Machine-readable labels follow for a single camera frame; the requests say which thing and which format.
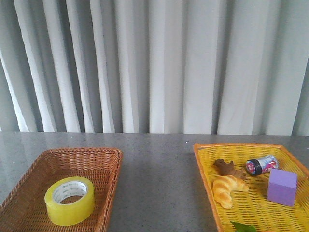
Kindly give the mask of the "yellow tape roll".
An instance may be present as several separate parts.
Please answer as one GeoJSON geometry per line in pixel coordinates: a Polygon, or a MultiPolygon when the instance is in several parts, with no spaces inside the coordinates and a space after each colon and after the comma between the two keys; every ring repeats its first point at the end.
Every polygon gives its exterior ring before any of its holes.
{"type": "Polygon", "coordinates": [[[94,211],[94,185],[89,179],[80,176],[61,179],[46,191],[44,202],[48,217],[54,224],[78,224],[94,211]]]}

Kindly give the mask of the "white pleated curtain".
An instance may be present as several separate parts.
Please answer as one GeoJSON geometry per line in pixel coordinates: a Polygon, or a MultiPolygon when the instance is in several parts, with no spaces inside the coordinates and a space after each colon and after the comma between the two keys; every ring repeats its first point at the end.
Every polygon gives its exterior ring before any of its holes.
{"type": "Polygon", "coordinates": [[[0,129],[308,135],[306,0],[3,0],[0,129]]]}

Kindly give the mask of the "brown toy dinosaur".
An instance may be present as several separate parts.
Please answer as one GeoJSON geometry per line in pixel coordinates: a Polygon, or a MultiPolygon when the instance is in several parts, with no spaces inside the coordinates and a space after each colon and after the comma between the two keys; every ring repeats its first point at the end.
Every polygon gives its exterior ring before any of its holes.
{"type": "Polygon", "coordinates": [[[226,163],[223,159],[217,159],[214,165],[217,167],[220,175],[231,175],[242,180],[246,179],[245,172],[243,170],[236,170],[233,161],[226,163]]]}

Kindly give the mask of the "toy croissant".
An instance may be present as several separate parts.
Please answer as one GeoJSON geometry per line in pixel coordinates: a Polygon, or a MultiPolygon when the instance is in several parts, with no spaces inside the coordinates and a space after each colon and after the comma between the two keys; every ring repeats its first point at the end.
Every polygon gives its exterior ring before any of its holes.
{"type": "Polygon", "coordinates": [[[232,208],[233,200],[231,193],[233,191],[248,192],[249,186],[244,180],[232,175],[220,176],[214,180],[212,185],[214,200],[218,202],[222,208],[232,208]]]}

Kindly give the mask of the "small printed jar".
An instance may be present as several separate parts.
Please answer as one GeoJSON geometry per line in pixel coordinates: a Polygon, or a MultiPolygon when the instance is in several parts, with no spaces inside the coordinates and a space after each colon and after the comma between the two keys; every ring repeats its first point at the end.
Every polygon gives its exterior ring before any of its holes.
{"type": "Polygon", "coordinates": [[[279,162],[273,155],[249,159],[246,162],[247,172],[252,176],[268,173],[271,169],[278,169],[279,162]]]}

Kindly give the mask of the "yellow woven basket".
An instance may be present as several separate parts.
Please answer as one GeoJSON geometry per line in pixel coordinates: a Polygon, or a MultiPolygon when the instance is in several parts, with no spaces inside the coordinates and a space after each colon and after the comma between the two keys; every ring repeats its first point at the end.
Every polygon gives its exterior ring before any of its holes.
{"type": "Polygon", "coordinates": [[[253,225],[258,232],[307,232],[309,230],[309,171],[284,146],[277,144],[194,144],[198,168],[211,205],[217,230],[234,232],[233,222],[253,225]],[[219,177],[214,162],[221,158],[233,161],[236,169],[244,169],[252,158],[274,155],[281,170],[297,174],[294,206],[267,200],[269,174],[247,175],[249,192],[232,192],[233,206],[224,209],[214,200],[213,181],[219,177]]]}

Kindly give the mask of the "orange toy carrot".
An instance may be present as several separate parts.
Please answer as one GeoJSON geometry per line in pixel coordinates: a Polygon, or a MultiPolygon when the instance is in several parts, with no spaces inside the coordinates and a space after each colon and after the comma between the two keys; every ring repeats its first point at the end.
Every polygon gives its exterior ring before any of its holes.
{"type": "Polygon", "coordinates": [[[242,224],[239,222],[230,221],[236,232],[257,232],[253,225],[242,224]]]}

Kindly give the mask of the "purple foam cube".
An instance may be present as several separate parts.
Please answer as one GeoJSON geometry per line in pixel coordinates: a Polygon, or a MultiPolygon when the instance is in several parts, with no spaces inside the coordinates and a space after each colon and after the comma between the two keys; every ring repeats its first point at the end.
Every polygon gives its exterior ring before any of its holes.
{"type": "Polygon", "coordinates": [[[285,206],[294,206],[297,189],[297,174],[272,169],[269,175],[267,200],[285,206]]]}

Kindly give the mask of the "brown wicker basket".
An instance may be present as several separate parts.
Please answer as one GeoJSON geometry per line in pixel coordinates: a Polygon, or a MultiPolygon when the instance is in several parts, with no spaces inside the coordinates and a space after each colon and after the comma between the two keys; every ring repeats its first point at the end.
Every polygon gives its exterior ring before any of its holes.
{"type": "Polygon", "coordinates": [[[109,147],[58,148],[41,153],[0,206],[2,232],[105,232],[108,229],[123,152],[109,147]],[[45,192],[60,179],[81,176],[94,185],[95,209],[81,223],[50,221],[45,192]]]}

